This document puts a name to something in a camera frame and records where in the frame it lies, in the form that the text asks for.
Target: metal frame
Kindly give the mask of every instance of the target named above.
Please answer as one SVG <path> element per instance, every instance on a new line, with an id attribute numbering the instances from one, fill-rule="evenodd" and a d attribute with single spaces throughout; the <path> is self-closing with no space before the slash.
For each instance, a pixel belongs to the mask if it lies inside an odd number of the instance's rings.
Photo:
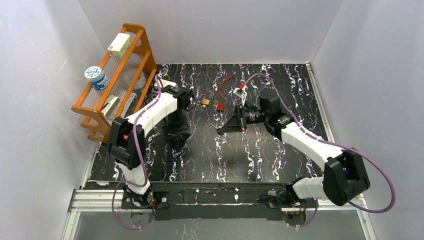
<path id="1" fill-rule="evenodd" d="M 316 80 L 314 78 L 314 73 L 310 62 L 306 62 L 306 68 L 310 77 L 313 91 L 315 93 L 315 99 L 318 103 L 318 109 L 321 113 L 322 121 L 324 124 L 325 132 L 328 137 L 328 140 L 334 142 L 333 132 L 330 128 L 329 121 L 327 119 L 327 114 L 324 110 L 323 102 L 321 101 L 321 96 L 318 92 Z M 96 156 L 97 145 L 95 145 L 93 157 L 91 158 L 90 163 L 87 166 L 87 170 L 83 177 L 83 182 L 81 183 L 81 188 L 84 188 L 91 172 L 91 168 L 94 163 Z M 73 197 L 69 205 L 69 213 L 67 217 L 67 222 L 65 230 L 62 236 L 62 240 L 73 240 L 77 230 L 79 218 L 81 212 L 111 212 L 112 211 L 112 197 L 114 190 L 75 190 Z M 151 212 L 149 209 L 122 209 L 121 201 L 124 192 L 118 190 L 115 195 L 116 201 L 114 202 L 114 210 L 116 212 Z M 367 207 L 364 196 L 361 194 L 359 197 L 352 200 L 357 205 Z M 329 200 L 319 200 L 319 211 L 334 211 L 334 210 L 344 210 L 344 211 L 357 211 L 360 224 L 366 240 L 376 240 L 376 235 L 374 233 L 373 226 L 367 212 L 357 210 L 350 204 L 344 206 L 336 206 Z M 291 211 L 292 208 L 282 208 L 281 211 Z"/>

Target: shelf rack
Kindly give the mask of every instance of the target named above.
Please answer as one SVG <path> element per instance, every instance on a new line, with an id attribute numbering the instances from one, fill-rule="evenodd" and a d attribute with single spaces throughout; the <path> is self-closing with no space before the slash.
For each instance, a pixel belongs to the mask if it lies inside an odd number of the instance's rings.
<path id="1" fill-rule="evenodd" d="M 141 108 L 157 71 L 144 26 L 125 23 L 120 33 L 130 34 L 132 39 L 125 55 L 116 57 L 106 53 L 99 64 L 109 78 L 109 85 L 104 90 L 95 90 L 88 83 L 75 105 L 71 107 L 75 113 L 85 116 L 81 126 L 91 130 L 88 138 L 103 143 L 108 142 L 111 123 L 122 115 L 140 74 L 143 74 L 143 71 L 150 72 L 134 113 Z M 110 95 L 119 97 L 120 102 L 112 114 L 105 117 L 101 110 Z"/>

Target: table surface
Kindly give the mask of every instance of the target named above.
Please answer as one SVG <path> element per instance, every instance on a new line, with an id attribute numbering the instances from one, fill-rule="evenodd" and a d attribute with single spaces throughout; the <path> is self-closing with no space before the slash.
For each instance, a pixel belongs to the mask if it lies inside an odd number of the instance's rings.
<path id="1" fill-rule="evenodd" d="M 327 139 L 321 113 L 305 64 L 165 64 L 158 65 L 159 76 L 191 88 L 196 107 L 187 113 L 191 136 L 185 146 L 171 149 L 155 127 L 146 137 L 144 159 L 150 181 L 168 182 L 228 182 L 287 183 L 297 177 L 321 177 L 322 171 L 303 153 L 271 136 L 263 124 L 249 125 L 245 133 L 219 136 L 210 126 L 222 126 L 233 115 L 239 103 L 232 90 L 254 73 L 268 75 L 275 83 L 285 103 L 303 126 Z M 221 89 L 224 112 L 217 112 L 218 87 L 235 73 Z M 257 104 L 261 90 L 272 89 L 263 78 L 248 84 L 247 101 Z M 156 96 L 153 90 L 147 102 Z M 203 98 L 210 105 L 203 109 Z M 89 182 L 116 182 L 123 179 L 119 167 L 108 156 L 105 144 L 99 145 Z"/>

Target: white wall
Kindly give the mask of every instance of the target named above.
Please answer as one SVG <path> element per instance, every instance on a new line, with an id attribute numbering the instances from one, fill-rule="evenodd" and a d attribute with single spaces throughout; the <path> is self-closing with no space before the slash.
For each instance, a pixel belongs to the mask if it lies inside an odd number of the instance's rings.
<path id="1" fill-rule="evenodd" d="M 371 214 L 379 239 L 423 239 L 424 2 L 345 0 L 313 61 L 337 142 L 369 154 L 394 182 L 397 201 Z M 372 209 L 389 203 L 367 166 Z"/>
<path id="2" fill-rule="evenodd" d="M 93 142 L 71 111 L 105 54 L 76 0 L 0 3 L 0 238 L 60 239 Z"/>
<path id="3" fill-rule="evenodd" d="M 79 0 L 107 48 L 141 24 L 157 63 L 311 61 L 342 0 Z"/>

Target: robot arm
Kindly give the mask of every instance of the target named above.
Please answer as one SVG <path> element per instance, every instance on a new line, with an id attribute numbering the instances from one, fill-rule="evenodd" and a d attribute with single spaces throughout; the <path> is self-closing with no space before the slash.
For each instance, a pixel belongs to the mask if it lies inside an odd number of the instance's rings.
<path id="1" fill-rule="evenodd" d="M 127 118 L 117 117 L 113 120 L 107 149 L 128 182 L 137 185 L 145 182 L 144 166 L 141 165 L 137 153 L 134 134 L 137 135 L 143 158 L 146 155 L 146 136 L 160 122 L 163 122 L 162 127 L 167 143 L 172 148 L 183 146 L 190 136 L 187 117 L 183 110 L 193 100 L 192 90 L 166 86 L 162 89 L 159 98 L 155 98 L 138 112 Z M 133 132 L 134 124 L 136 124 L 136 133 Z M 129 189 L 140 196 L 144 195 L 149 187 L 149 181 L 143 187 L 128 185 Z"/>
<path id="2" fill-rule="evenodd" d="M 232 118 L 218 128 L 217 133 L 244 132 L 248 124 L 264 123 L 270 134 L 299 149 L 314 161 L 324 171 L 324 176 L 298 178 L 288 184 L 286 194 L 290 194 L 289 198 L 294 202 L 308 198 L 329 199 L 335 205 L 343 206 L 370 188 L 367 171 L 359 155 L 319 142 L 319 136 L 298 126 L 283 112 L 277 96 L 260 96 L 259 104 L 260 108 L 248 102 L 236 105 Z"/>

